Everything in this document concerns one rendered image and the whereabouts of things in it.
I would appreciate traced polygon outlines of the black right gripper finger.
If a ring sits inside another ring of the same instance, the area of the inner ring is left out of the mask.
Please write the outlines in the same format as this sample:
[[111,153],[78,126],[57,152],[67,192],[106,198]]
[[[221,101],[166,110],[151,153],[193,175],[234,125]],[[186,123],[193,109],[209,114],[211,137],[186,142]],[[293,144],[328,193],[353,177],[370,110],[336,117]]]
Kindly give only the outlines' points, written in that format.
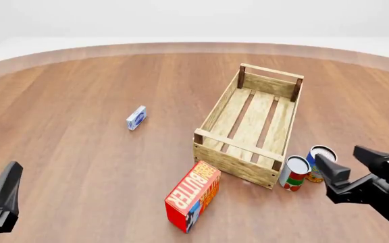
[[389,153],[355,145],[353,156],[379,178],[389,178]]
[[331,186],[333,188],[344,188],[350,184],[350,168],[339,165],[320,153],[315,156],[315,164],[327,186]]

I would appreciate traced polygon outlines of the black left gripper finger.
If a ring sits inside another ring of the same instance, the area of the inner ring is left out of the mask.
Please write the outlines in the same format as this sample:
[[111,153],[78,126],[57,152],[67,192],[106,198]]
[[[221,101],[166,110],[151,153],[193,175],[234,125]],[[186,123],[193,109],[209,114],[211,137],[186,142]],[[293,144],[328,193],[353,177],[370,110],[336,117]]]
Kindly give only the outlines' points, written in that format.
[[0,175],[0,208],[19,215],[18,192],[23,167],[17,161],[10,161]]

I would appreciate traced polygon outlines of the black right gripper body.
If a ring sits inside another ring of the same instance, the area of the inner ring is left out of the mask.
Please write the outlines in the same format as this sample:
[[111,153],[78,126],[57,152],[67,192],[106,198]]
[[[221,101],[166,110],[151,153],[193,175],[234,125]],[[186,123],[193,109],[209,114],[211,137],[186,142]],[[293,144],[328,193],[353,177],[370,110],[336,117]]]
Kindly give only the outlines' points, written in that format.
[[370,173],[354,182],[348,180],[351,170],[345,170],[345,178],[326,179],[326,195],[335,204],[353,203],[389,206],[389,173],[387,178]]

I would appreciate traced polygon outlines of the tomato sauce tin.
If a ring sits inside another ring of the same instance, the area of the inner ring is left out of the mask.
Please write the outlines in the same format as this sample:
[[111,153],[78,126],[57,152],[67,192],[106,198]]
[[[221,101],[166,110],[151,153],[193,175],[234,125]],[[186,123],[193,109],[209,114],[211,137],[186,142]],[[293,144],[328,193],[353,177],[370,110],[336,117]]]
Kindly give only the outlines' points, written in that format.
[[303,157],[292,155],[282,168],[279,183],[285,190],[296,192],[303,185],[309,172],[311,172],[309,162]]

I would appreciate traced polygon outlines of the wooden slat tray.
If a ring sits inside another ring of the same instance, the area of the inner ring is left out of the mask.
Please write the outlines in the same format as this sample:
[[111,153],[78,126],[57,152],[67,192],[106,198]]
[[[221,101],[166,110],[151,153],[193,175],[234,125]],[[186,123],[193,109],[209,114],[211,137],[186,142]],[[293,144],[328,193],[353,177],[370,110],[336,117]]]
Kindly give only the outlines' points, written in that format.
[[303,80],[300,74],[240,64],[194,131],[194,160],[272,189],[286,158]]

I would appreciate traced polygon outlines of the yellow blue printed tin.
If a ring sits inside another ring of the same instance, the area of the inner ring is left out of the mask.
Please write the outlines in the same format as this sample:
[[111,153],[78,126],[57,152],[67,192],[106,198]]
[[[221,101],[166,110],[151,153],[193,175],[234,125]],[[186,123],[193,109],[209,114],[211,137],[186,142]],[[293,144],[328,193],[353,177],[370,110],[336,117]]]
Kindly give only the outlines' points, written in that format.
[[306,160],[309,162],[309,165],[311,167],[311,171],[307,173],[306,179],[310,182],[321,183],[323,182],[323,178],[317,166],[315,165],[315,156],[317,154],[324,155],[330,161],[333,162],[337,162],[338,158],[336,153],[329,147],[326,147],[324,145],[314,145],[313,147],[311,147],[306,157]]

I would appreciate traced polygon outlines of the red butter box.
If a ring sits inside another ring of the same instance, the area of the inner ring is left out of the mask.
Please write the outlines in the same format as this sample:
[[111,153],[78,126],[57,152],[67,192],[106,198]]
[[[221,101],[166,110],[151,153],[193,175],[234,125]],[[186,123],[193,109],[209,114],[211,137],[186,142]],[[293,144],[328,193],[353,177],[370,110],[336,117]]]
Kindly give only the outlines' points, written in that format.
[[165,198],[168,220],[188,233],[219,191],[221,171],[198,161]]

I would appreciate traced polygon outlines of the small blue white box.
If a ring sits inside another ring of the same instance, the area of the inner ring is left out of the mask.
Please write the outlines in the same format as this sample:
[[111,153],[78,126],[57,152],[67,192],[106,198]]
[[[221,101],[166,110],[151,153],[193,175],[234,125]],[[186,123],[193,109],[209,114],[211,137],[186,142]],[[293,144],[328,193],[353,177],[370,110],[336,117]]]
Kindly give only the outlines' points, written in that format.
[[126,125],[130,131],[135,130],[147,117],[147,109],[141,105],[127,119]]

